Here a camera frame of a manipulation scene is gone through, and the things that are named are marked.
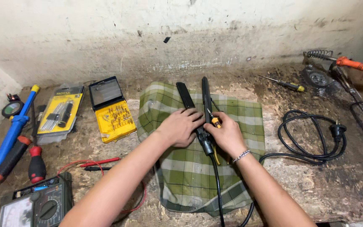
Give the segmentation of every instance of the plaid cloth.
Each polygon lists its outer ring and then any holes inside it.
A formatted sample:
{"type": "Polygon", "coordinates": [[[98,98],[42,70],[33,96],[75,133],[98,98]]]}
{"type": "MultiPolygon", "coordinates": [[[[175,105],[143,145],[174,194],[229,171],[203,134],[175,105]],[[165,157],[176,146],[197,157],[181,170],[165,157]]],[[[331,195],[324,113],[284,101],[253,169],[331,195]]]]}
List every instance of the plaid cloth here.
{"type": "MultiPolygon", "coordinates": [[[[189,91],[195,106],[203,111],[202,94],[189,91]]],[[[265,153],[261,104],[224,95],[211,95],[217,106],[239,123],[249,149],[259,159],[265,153]]],[[[142,142],[171,113],[184,108],[176,86],[153,82],[142,91],[139,103],[138,137],[142,142]]],[[[252,202],[238,169],[227,165],[227,155],[218,151],[219,180],[224,213],[252,202]]],[[[209,157],[195,139],[187,148],[170,147],[155,165],[161,204],[175,212],[206,212],[219,215],[214,169],[209,157]]]]}

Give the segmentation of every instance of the hand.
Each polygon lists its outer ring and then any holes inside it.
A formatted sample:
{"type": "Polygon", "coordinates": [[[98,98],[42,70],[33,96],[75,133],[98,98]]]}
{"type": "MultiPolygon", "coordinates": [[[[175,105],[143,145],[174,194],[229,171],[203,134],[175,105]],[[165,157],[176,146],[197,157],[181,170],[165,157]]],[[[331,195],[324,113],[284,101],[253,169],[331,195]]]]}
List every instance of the hand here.
{"type": "Polygon", "coordinates": [[[166,118],[155,132],[173,147],[187,147],[193,142],[196,134],[194,129],[205,122],[202,112],[196,109],[180,109],[166,118]]]}
{"type": "Polygon", "coordinates": [[[212,124],[207,123],[204,124],[205,130],[215,138],[218,146],[233,159],[239,157],[241,153],[247,150],[239,124],[224,112],[213,112],[212,114],[214,117],[219,117],[222,120],[222,126],[221,128],[216,128],[212,124]]]}

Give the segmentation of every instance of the person's left hand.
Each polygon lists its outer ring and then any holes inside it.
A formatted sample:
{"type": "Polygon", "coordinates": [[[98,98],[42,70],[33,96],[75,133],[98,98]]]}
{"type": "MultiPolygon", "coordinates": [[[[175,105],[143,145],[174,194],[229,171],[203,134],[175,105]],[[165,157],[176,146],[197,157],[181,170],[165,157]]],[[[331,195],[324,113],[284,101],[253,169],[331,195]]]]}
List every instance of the person's left hand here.
{"type": "Polygon", "coordinates": [[[193,142],[196,134],[194,129],[204,124],[202,112],[196,109],[179,109],[166,118],[155,132],[173,147],[187,147],[193,142]]]}

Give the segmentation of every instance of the wooden workbench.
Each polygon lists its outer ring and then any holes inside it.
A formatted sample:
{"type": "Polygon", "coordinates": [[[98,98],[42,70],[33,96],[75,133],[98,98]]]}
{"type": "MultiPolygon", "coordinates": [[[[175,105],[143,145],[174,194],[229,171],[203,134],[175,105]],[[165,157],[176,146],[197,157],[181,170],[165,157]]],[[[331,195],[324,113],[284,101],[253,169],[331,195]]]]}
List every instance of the wooden workbench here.
{"type": "MultiPolygon", "coordinates": [[[[137,79],[122,79],[119,76],[121,89],[128,101],[131,113],[137,121],[139,109],[139,91],[150,82],[159,80],[175,84],[181,81],[189,89],[200,90],[203,76],[209,79],[211,93],[235,96],[239,99],[257,101],[263,105],[263,119],[266,138],[266,151],[288,152],[277,137],[277,128],[281,117],[292,109],[304,110],[311,114],[320,114],[337,119],[347,126],[347,149],[343,156],[322,166],[313,166],[288,158],[269,158],[264,167],[273,175],[282,187],[305,209],[315,222],[342,220],[348,223],[363,220],[363,133],[357,127],[350,111],[352,99],[342,88],[320,91],[306,86],[299,75],[302,65],[281,66],[278,69],[261,70],[219,68],[194,74],[180,72],[179,75],[153,74],[137,79]],[[297,93],[278,86],[275,83],[255,75],[276,77],[276,70],[281,79],[301,83],[306,86],[306,92],[297,93]]],[[[46,104],[52,87],[43,88],[36,98],[36,106],[46,104]]],[[[25,98],[29,88],[25,88],[21,97],[25,98]]],[[[332,148],[332,138],[329,125],[321,123],[324,128],[328,148],[332,148]]],[[[0,127],[0,143],[10,124],[5,120],[0,127]]],[[[296,140],[310,152],[317,153],[321,149],[320,140],[309,120],[299,120],[288,127],[296,140]]],[[[30,135],[30,127],[24,130],[30,135]]],[[[89,92],[79,110],[76,130],[70,133],[66,140],[60,143],[43,145],[43,158],[47,166],[47,177],[53,177],[65,164],[81,159],[103,160],[112,157],[124,157],[139,144],[136,132],[117,143],[104,144],[100,139],[99,128],[91,109],[89,92]]],[[[26,153],[15,167],[7,180],[0,186],[0,197],[9,191],[31,185],[28,179],[30,155],[26,153]]],[[[75,203],[79,201],[100,178],[100,172],[86,172],[81,168],[69,168],[73,177],[73,195],[75,203]]],[[[153,170],[144,181],[147,183],[148,196],[144,205],[130,214],[116,226],[218,226],[219,218],[212,218],[206,213],[176,213],[169,212],[161,206],[158,199],[157,182],[153,170]]],[[[141,196],[138,188],[129,206],[141,196]]],[[[263,217],[259,210],[250,219],[247,226],[262,226],[263,217]]],[[[235,210],[225,215],[227,226],[240,224],[248,212],[248,208],[235,210]]]]}

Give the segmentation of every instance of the silver bracelet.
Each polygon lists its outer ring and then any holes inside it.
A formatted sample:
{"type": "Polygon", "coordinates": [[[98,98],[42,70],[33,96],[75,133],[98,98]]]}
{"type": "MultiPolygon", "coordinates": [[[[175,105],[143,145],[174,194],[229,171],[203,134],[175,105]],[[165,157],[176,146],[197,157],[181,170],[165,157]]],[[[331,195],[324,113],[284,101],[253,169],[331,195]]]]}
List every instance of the silver bracelet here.
{"type": "Polygon", "coordinates": [[[236,161],[238,161],[239,159],[241,159],[242,157],[244,157],[246,154],[248,154],[250,152],[251,152],[250,150],[247,150],[247,151],[241,153],[238,158],[233,159],[232,164],[235,164],[236,161]]]}

